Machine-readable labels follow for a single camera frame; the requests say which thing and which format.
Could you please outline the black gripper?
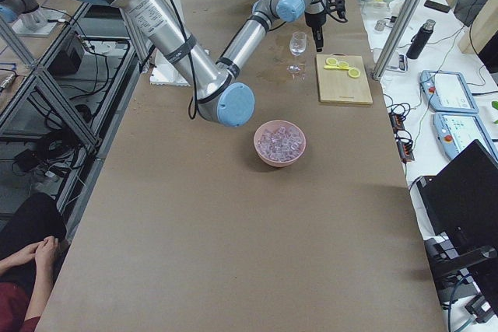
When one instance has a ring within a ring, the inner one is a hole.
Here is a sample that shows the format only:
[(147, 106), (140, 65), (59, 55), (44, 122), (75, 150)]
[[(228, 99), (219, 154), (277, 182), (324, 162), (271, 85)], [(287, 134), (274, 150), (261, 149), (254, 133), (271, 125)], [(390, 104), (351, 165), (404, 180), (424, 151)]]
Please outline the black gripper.
[(325, 11), (319, 13), (305, 12), (304, 15), (307, 26), (312, 29), (316, 52), (322, 52), (324, 47), (322, 27), (327, 21), (327, 13)]

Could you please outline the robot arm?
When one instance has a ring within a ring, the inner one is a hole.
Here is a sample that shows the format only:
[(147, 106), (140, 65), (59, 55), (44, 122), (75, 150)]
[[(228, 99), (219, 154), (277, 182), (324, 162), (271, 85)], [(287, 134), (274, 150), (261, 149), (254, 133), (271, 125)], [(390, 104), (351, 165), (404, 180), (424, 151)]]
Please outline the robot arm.
[(163, 54), (194, 89), (193, 104), (205, 120), (237, 127), (254, 112), (250, 87), (237, 81), (240, 69), (264, 40), (272, 24), (291, 23), (301, 16), (317, 17), (324, 24), (324, 0), (258, 0), (250, 17), (221, 57), (213, 61), (195, 35), (184, 25), (172, 0), (79, 0), (119, 8)]

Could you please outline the seated person's hands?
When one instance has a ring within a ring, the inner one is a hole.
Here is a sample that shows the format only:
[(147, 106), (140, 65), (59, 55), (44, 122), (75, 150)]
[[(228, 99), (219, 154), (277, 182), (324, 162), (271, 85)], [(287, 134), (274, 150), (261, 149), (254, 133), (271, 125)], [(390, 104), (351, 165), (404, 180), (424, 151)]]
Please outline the seated person's hands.
[(29, 244), (18, 250), (10, 255), (7, 261), (11, 267), (15, 267), (35, 260), (37, 269), (47, 270), (53, 267), (58, 256), (58, 244), (57, 238), (49, 236), (40, 242)]

